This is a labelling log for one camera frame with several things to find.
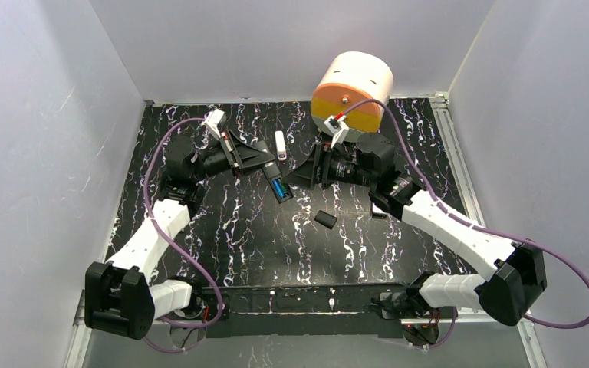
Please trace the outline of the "green black battery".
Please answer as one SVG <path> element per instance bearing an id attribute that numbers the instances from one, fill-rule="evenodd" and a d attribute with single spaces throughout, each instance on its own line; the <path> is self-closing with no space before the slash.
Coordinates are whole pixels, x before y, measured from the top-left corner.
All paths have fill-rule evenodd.
<path id="1" fill-rule="evenodd" d="M 288 200 L 292 197 L 291 194 L 291 190 L 289 189 L 289 187 L 284 184 L 283 182 L 280 182 L 278 184 L 279 189 L 281 190 L 281 197 L 283 198 L 283 200 Z"/>

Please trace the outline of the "white air conditioner remote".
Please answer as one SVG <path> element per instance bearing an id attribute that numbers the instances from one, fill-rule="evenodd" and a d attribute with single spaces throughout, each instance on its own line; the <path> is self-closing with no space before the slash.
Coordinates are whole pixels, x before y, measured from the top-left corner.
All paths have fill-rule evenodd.
<path id="1" fill-rule="evenodd" d="M 376 219 L 385 219 L 388 214 L 386 212 L 384 212 L 382 209 L 380 209 L 377 205 L 373 204 L 372 208 L 371 208 L 371 215 L 373 218 Z"/>

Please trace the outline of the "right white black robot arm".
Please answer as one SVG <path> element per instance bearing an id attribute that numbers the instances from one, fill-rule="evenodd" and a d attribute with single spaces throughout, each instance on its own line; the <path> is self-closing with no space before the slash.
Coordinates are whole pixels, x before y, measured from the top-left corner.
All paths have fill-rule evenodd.
<path id="1" fill-rule="evenodd" d="M 463 214 L 434 199 L 425 185 L 408 176 L 402 156 L 379 133 L 364 134 L 353 155 L 329 143 L 315 143 L 285 182 L 307 189 L 333 182 L 365 186 L 379 209 L 432 236 L 475 269 L 475 274 L 463 275 L 425 271 L 404 291 L 373 299 L 385 319 L 464 307 L 515 326 L 547 287 L 542 250 L 477 231 Z"/>

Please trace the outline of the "black remote battery cover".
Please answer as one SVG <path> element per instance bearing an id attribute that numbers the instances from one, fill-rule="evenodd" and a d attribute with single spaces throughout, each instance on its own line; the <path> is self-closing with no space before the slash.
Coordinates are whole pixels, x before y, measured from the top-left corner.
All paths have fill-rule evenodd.
<path id="1" fill-rule="evenodd" d="M 337 223 L 337 217 L 323 210 L 317 212 L 317 214 L 314 217 L 314 220 L 320 225 L 323 225 L 327 229 L 333 229 Z"/>

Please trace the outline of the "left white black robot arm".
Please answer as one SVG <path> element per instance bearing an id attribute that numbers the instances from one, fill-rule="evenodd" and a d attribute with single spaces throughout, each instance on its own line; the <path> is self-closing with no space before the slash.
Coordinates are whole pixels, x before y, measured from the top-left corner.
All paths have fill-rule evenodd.
<path id="1" fill-rule="evenodd" d="M 229 131 L 203 150 L 187 136 L 176 136 L 162 148 L 166 161 L 147 217 L 118 252 L 86 270 L 84 322 L 89 328 L 140 340 L 155 320 L 194 304 L 198 297 L 185 278 L 155 285 L 150 280 L 170 243 L 197 213 L 205 195 L 200 182 L 226 171 L 236 176 L 257 169 L 278 173 L 265 141 L 247 144 Z"/>

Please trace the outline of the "black tv remote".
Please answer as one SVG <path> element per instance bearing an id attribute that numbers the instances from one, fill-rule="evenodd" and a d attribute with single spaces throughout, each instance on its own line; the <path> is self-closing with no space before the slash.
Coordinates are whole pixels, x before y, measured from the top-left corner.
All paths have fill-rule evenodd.
<path id="1" fill-rule="evenodd" d="M 279 204 L 294 198 L 290 186 L 283 181 L 281 170 L 274 163 L 264 165 L 262 172 Z"/>

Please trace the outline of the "blue battery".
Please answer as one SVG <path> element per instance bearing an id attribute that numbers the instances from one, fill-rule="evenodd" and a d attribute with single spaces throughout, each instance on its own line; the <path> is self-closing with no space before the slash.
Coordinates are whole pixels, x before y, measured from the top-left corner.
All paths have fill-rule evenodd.
<path id="1" fill-rule="evenodd" d="M 278 179 L 273 179 L 272 180 L 272 185 L 274 187 L 274 190 L 276 192 L 276 195 L 279 199 L 284 199 L 285 198 L 285 192 L 283 191 L 280 181 Z"/>

